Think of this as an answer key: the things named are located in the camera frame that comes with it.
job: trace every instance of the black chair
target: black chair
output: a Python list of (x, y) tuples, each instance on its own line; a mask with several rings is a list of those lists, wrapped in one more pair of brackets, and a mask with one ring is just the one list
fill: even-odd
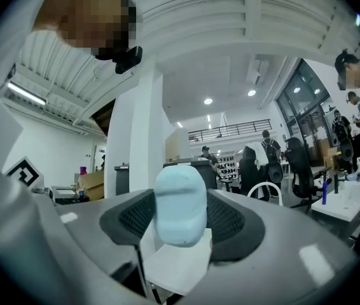
[[(259, 170), (255, 165), (256, 154), (249, 148), (245, 147), (242, 159), (239, 161), (239, 170), (241, 176), (240, 193), (247, 196), (249, 191), (258, 183), (267, 181), (267, 168), (262, 166)], [(261, 200), (269, 201), (269, 192), (266, 186), (262, 187), (264, 198)], [(252, 194), (253, 198), (258, 198), (258, 190)]]
[(291, 208), (307, 207), (307, 214), (311, 205), (321, 198), (321, 196), (318, 196), (316, 199), (312, 198), (313, 196), (317, 196), (317, 192), (322, 192), (322, 188), (314, 186), (314, 180), (323, 175), (323, 181), (327, 181), (328, 184), (331, 183), (331, 179), (326, 178), (329, 168), (323, 168), (314, 177), (302, 142), (298, 138), (290, 138), (286, 140), (286, 144), (287, 150), (285, 156), (293, 173), (293, 193), (303, 199), (299, 204)]

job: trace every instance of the railing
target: railing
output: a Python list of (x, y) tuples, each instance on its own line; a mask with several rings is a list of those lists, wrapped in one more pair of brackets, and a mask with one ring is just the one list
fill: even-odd
[(212, 140), (216, 138), (229, 137), (232, 135), (244, 135), (247, 133), (262, 132), (263, 130), (271, 130), (269, 119), (261, 121), (253, 121), (239, 123), (237, 125), (219, 126), (217, 128), (192, 131), (188, 133), (189, 142), (198, 142)]

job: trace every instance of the white cloth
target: white cloth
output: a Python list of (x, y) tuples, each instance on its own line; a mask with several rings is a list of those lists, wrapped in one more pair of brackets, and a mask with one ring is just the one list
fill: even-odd
[(268, 156), (260, 142), (250, 142), (246, 144), (246, 146), (248, 148), (251, 148), (255, 152), (256, 155), (255, 165), (258, 170), (260, 169), (261, 166), (269, 163)]

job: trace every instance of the doorway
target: doorway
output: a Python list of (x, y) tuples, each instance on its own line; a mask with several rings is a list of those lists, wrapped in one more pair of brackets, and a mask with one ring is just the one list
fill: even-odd
[(330, 148), (329, 130), (321, 106), (317, 105), (297, 119), (310, 166), (323, 166), (323, 157)]

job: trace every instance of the neck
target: neck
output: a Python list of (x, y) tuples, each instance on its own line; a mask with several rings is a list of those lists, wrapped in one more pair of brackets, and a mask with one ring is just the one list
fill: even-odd
[(56, 31), (63, 17), (71, 12), (74, 0), (45, 0), (34, 21), (33, 30)]

